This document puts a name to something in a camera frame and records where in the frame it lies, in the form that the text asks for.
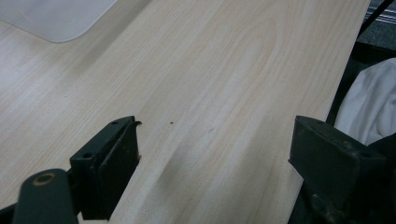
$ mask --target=light wood grain surface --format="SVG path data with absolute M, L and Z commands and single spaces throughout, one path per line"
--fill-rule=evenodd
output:
M 0 22 L 0 206 L 135 115 L 110 223 L 287 223 L 294 117 L 326 118 L 368 3 L 119 0 L 63 44 Z

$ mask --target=white plastic sheet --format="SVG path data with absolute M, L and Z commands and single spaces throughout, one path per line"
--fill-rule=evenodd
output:
M 396 58 L 359 73 L 334 127 L 364 145 L 396 132 Z
M 0 0 L 0 20 L 48 41 L 88 31 L 117 0 Z

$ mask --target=white cloth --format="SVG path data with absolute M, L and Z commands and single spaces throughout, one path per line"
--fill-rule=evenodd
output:
M 396 133 L 396 58 L 359 73 L 334 127 L 364 145 Z

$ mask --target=wooden desk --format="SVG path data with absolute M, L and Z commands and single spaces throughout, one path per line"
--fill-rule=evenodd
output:
M 294 117 L 326 118 L 368 4 L 119 0 L 63 44 L 0 23 L 0 206 L 135 115 L 111 223 L 286 223 Z

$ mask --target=wood laminate tabletop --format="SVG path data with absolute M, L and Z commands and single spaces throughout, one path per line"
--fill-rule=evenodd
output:
M 287 223 L 294 118 L 326 118 L 368 4 L 119 0 L 62 44 L 0 22 L 0 206 L 135 115 L 110 223 Z

